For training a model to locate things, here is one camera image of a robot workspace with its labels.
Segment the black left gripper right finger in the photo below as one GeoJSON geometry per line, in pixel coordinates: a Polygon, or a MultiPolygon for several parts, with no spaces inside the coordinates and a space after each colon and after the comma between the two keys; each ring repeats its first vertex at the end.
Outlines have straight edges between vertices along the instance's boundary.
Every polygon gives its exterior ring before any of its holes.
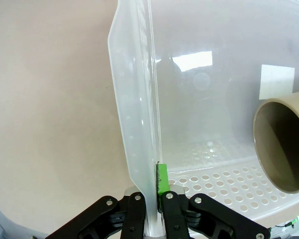
{"type": "Polygon", "coordinates": [[[269,229],[206,194],[188,198],[168,183],[167,165],[156,165],[158,211],[168,239],[188,239],[192,230],[208,239],[268,239],[269,229]]]}

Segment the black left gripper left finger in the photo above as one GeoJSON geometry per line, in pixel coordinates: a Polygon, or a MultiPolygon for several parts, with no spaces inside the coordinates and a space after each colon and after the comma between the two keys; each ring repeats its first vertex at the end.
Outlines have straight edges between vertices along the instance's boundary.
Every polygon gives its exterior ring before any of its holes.
{"type": "Polygon", "coordinates": [[[142,239],[146,202],[136,186],[125,190],[122,199],[103,196],[48,239],[107,239],[121,232],[122,239],[142,239]]]}

